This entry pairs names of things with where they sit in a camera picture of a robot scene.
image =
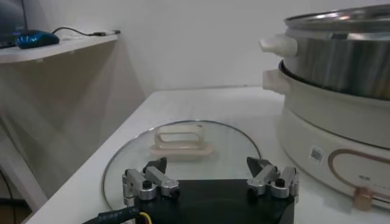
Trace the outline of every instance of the stainless steel pot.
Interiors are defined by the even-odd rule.
[[[284,35],[260,41],[292,77],[355,96],[390,100],[390,4],[285,19]]]

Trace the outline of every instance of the pot handle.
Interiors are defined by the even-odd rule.
[[[284,34],[262,39],[258,43],[263,52],[272,52],[281,57],[293,57],[298,53],[297,40]]]
[[[279,69],[263,72],[263,89],[271,90],[282,95],[289,94],[291,90],[290,84]]]

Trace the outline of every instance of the black screw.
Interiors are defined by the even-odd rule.
[[[142,182],[142,188],[143,189],[150,189],[152,188],[152,182],[149,180],[145,180]]]
[[[285,181],[283,179],[281,179],[281,178],[278,178],[275,181],[275,185],[277,187],[285,187],[285,184],[286,184]]]
[[[170,191],[170,194],[171,194],[171,197],[173,199],[178,199],[178,197],[180,196],[180,190],[179,189],[173,189]]]
[[[250,196],[253,196],[253,197],[257,197],[257,190],[256,189],[253,189],[253,188],[249,188],[248,189],[248,194],[250,195]]]

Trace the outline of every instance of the metal rim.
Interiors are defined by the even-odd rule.
[[[292,16],[285,24],[304,30],[384,32],[390,30],[390,4]]]
[[[304,84],[309,85],[309,86],[311,86],[313,88],[322,89],[324,91],[329,91],[329,92],[332,92],[332,93],[338,93],[338,94],[340,94],[340,96],[345,95],[345,96],[349,96],[349,97],[356,97],[356,99],[364,99],[364,100],[366,100],[366,103],[370,103],[370,104],[375,103],[376,105],[383,105],[384,103],[388,103],[390,101],[389,98],[371,97],[371,96],[363,96],[363,95],[358,95],[358,94],[352,94],[352,93],[349,93],[347,91],[341,91],[341,90],[338,90],[338,89],[333,89],[331,87],[327,87],[327,86],[323,86],[323,85],[320,85],[320,84],[312,83],[311,81],[309,81],[309,80],[307,80],[305,78],[302,78],[302,77],[300,77],[298,75],[295,75],[292,72],[290,72],[286,68],[283,60],[280,61],[280,63],[279,63],[279,70],[284,75],[287,75],[289,78],[297,80],[298,82],[304,83]]]
[[[110,167],[112,161],[116,158],[116,156],[124,149],[126,148],[126,146],[128,146],[129,144],[131,144],[134,140],[136,140],[137,138],[139,138],[140,136],[142,135],[145,135],[146,133],[149,133],[150,131],[153,131],[155,129],[158,129],[160,127],[164,127],[164,126],[167,126],[167,125],[174,125],[174,124],[181,124],[181,123],[186,123],[186,122],[208,122],[208,123],[212,123],[212,124],[219,124],[219,125],[222,125],[222,126],[225,126],[225,127],[229,127],[229,128],[232,128],[234,129],[235,131],[238,131],[239,133],[241,133],[243,136],[245,136],[249,141],[250,143],[253,144],[253,146],[255,147],[257,153],[258,153],[258,156],[259,158],[261,158],[261,153],[260,153],[260,150],[259,148],[257,147],[256,143],[252,140],[252,138],[250,138],[247,134],[245,134],[245,132],[241,131],[240,129],[234,127],[234,126],[231,126],[229,124],[225,124],[225,123],[221,123],[221,122],[218,122],[218,121],[209,121],[209,120],[201,120],[201,119],[194,119],[194,120],[182,120],[182,121],[174,121],[174,122],[171,122],[171,123],[168,123],[168,124],[164,124],[164,125],[160,125],[160,126],[156,126],[156,127],[152,127],[152,128],[149,128],[147,129],[146,131],[134,136],[133,138],[131,138],[129,141],[127,141],[118,151],[116,151],[116,153],[110,158],[110,160],[108,161],[107,165],[105,166],[104,168],[104,172],[103,172],[103,177],[102,177],[102,183],[101,183],[101,193],[102,193],[102,196],[103,196],[103,199],[104,199],[104,203],[108,206],[108,208],[110,210],[113,210],[112,207],[110,206],[110,204],[108,203],[108,200],[107,200],[107,197],[105,195],[105,187],[104,187],[104,183],[105,183],[105,176],[107,174],[107,171],[108,171],[108,168]]]
[[[286,35],[293,38],[309,38],[318,40],[352,40],[352,41],[389,41],[390,32],[375,32],[375,33],[358,33],[358,32],[329,32],[318,30],[313,32],[312,30],[300,30],[288,28]]]

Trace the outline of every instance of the glass lid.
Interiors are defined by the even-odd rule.
[[[214,121],[180,121],[171,124],[187,128],[200,127],[207,149],[197,159],[171,159],[168,156],[166,175],[176,180],[209,179],[248,179],[251,176],[247,167],[248,156],[259,158],[260,152],[248,135],[227,124]],[[102,180],[102,193],[111,209],[124,208],[122,194],[122,174],[126,169],[141,171],[147,162],[161,158],[153,152],[156,131],[153,128],[126,143],[108,162]]]

